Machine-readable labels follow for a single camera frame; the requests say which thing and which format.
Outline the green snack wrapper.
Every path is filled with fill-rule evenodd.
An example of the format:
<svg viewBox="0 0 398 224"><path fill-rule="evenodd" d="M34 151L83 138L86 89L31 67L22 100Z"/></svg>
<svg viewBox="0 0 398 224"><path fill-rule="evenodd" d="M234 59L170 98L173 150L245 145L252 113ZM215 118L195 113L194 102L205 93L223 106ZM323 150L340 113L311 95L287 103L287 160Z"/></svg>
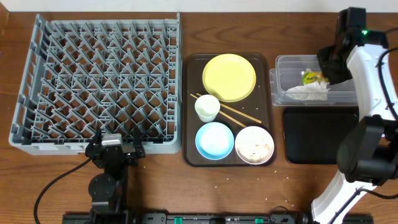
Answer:
<svg viewBox="0 0 398 224"><path fill-rule="evenodd" d="M328 83L329 79L325 78L322 72L313 72L309 69L302 71L302 82L304 85L308 85L314 82L325 82Z"/></svg>

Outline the white tissue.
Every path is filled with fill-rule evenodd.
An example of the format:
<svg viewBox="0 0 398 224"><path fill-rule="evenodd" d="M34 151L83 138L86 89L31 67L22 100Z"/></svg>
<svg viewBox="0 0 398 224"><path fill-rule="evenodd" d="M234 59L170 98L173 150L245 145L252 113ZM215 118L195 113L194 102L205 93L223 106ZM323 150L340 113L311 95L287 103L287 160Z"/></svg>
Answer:
<svg viewBox="0 0 398 224"><path fill-rule="evenodd" d="M294 100L300 101L326 101L329 92L328 83L314 82L308 85L298 85L289 88L286 95Z"/></svg>

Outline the white cup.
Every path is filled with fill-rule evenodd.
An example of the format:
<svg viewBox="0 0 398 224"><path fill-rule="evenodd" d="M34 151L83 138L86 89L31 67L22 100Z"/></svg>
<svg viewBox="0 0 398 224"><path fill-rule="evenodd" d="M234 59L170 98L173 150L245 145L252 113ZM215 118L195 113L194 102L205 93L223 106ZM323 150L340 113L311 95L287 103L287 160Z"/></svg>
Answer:
<svg viewBox="0 0 398 224"><path fill-rule="evenodd" d="M214 121L220 108L219 100L212 95L199 96L195 102L195 111L199 119L204 123Z"/></svg>

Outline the light blue bowl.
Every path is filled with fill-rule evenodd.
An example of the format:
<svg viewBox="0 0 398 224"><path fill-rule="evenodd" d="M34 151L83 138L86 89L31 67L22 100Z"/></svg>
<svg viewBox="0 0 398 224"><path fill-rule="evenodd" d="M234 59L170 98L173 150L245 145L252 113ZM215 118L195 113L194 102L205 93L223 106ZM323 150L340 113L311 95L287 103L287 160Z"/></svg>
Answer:
<svg viewBox="0 0 398 224"><path fill-rule="evenodd" d="M234 135L223 123L207 123L197 131L195 146L204 158L218 161L227 157L233 150Z"/></svg>

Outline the pink bowl with rice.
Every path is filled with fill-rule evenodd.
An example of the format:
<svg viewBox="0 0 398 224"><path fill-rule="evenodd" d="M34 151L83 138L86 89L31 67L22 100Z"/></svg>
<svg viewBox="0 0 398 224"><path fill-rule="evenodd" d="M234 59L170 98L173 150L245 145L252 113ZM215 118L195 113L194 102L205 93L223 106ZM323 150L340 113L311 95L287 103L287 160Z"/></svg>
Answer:
<svg viewBox="0 0 398 224"><path fill-rule="evenodd" d="M275 153L273 137L259 126L243 128L237 134L234 146L240 159L250 165L265 164Z"/></svg>

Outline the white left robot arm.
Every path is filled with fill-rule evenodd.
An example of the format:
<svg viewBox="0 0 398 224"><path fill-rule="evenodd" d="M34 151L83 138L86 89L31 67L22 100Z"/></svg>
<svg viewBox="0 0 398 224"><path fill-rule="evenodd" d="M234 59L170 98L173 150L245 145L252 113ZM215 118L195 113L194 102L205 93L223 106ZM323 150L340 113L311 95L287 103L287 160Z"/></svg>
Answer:
<svg viewBox="0 0 398 224"><path fill-rule="evenodd" d="M91 210L87 223L136 223L136 214L127 205L128 168L146 156L137 126L133 142L123 144L120 134L101 134L98 129L85 149L85 156L103 169L88 186Z"/></svg>

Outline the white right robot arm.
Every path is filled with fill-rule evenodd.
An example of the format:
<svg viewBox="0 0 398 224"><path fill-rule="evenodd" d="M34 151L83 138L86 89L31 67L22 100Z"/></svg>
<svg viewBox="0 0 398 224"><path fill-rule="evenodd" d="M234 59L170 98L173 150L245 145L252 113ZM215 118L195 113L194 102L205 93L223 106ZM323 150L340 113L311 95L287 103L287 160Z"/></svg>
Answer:
<svg viewBox="0 0 398 224"><path fill-rule="evenodd" d="M342 223L366 193L397 178L397 94L387 34L366 27L366 10L339 12L335 42L320 49L322 74L332 85L354 81L359 122L338 148L338 171L311 204L312 223Z"/></svg>

